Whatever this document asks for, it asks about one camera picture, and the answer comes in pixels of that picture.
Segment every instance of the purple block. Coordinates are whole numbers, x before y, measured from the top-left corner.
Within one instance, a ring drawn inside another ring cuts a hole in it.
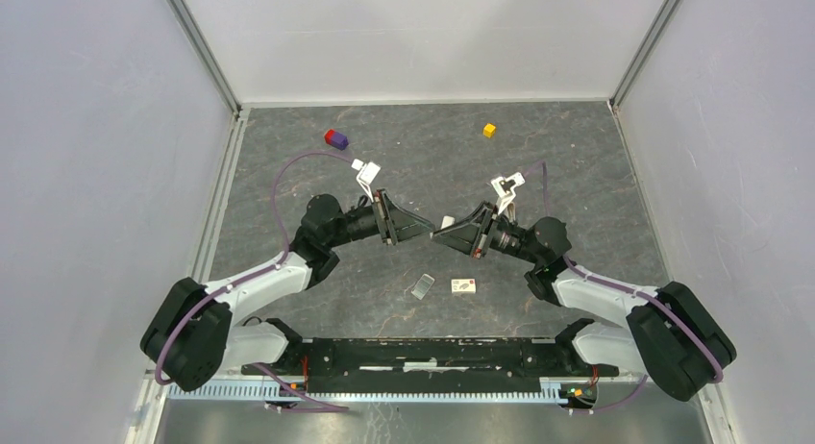
[[[334,129],[330,129],[326,132],[326,143],[342,151],[348,147],[348,137]]]

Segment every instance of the robotic arm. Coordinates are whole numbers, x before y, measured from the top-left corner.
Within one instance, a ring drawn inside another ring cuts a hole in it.
[[[371,205],[360,202],[343,212],[333,196],[315,196],[287,252],[223,280],[204,284],[191,278],[178,281],[142,337],[141,350],[156,361],[185,314],[216,289],[232,290],[235,286],[235,291],[215,297],[186,324],[170,348],[163,371],[182,390],[191,391],[219,369],[256,361],[276,362],[288,344],[286,326],[263,321],[244,327],[238,325],[240,321],[285,295],[325,280],[339,263],[333,247],[375,235],[385,244],[396,245],[434,228],[424,218],[393,204],[384,189],[371,193],[370,198]]]
[[[529,261],[533,268],[524,277],[539,300],[588,311],[616,326],[581,319],[559,336],[561,341],[568,338],[586,363],[648,373],[680,401],[688,401],[708,382],[720,380],[710,358],[658,307],[661,304],[673,312],[724,368],[735,360],[735,348],[693,292],[676,282],[661,288],[627,284],[576,265],[566,257],[572,244],[563,222],[547,216],[530,228],[518,226],[511,201],[523,182],[520,173],[496,178],[492,181],[499,195],[495,205],[484,201],[457,223],[445,217],[432,240],[474,259],[491,249]]]

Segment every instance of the white wall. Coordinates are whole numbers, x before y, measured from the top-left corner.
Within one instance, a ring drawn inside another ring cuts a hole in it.
[[[744,442],[812,442],[813,0],[684,0],[622,106],[676,279],[739,357]]]
[[[607,98],[663,0],[186,0],[243,102]]]
[[[0,442],[121,442],[230,114],[164,0],[0,0]]]

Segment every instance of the gray floor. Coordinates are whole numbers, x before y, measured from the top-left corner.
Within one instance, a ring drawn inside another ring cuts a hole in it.
[[[492,122],[492,139],[482,127]],[[288,158],[327,146],[335,128],[347,152],[383,167],[375,187],[436,224],[495,201],[488,181],[549,165],[553,214],[568,225],[570,256],[601,274],[663,284],[666,274],[626,153],[604,103],[516,103],[252,110],[213,279],[272,258],[281,249],[269,188]],[[543,215],[540,172],[518,190],[523,225]],[[336,160],[302,160],[285,176],[279,206],[293,234],[310,196],[328,192],[345,206],[360,189]],[[341,263],[322,284],[264,308],[304,336],[555,335],[582,314],[539,302],[523,274],[531,266],[491,253],[474,260],[417,238],[386,247],[370,238],[338,248]],[[424,300],[410,295],[422,276],[436,278]],[[450,279],[472,278],[478,291],[454,296]],[[630,385],[603,385],[601,402]],[[342,416],[278,416],[257,404],[170,401],[162,443],[256,442],[708,442],[695,399],[679,403],[652,385],[629,406],[595,417],[557,407],[517,405],[354,405]]]
[[[487,122],[498,127],[487,139]],[[568,225],[570,254],[589,269],[624,281],[661,284],[664,267],[614,121],[605,103],[511,103],[252,110],[211,277],[232,275],[275,256],[281,235],[269,188],[288,158],[330,149],[329,128],[347,135],[346,152],[383,167],[375,187],[434,223],[462,217],[488,182],[537,160],[549,166],[554,215]],[[518,216],[543,216],[540,172],[518,190]],[[361,194],[355,172],[338,160],[301,160],[286,172],[278,204],[293,234],[310,196],[331,193],[344,206]],[[531,266],[491,253],[468,257],[421,237],[396,247],[376,238],[336,250],[340,264],[317,287],[260,312],[304,336],[555,335],[581,316],[532,297]],[[409,290],[436,281],[424,300]],[[450,279],[472,278],[474,295],[452,295]]]

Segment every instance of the yellow cube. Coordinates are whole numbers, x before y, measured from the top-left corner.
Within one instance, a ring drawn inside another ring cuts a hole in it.
[[[484,126],[484,136],[491,138],[493,135],[495,135],[495,126],[492,124],[486,124]]]

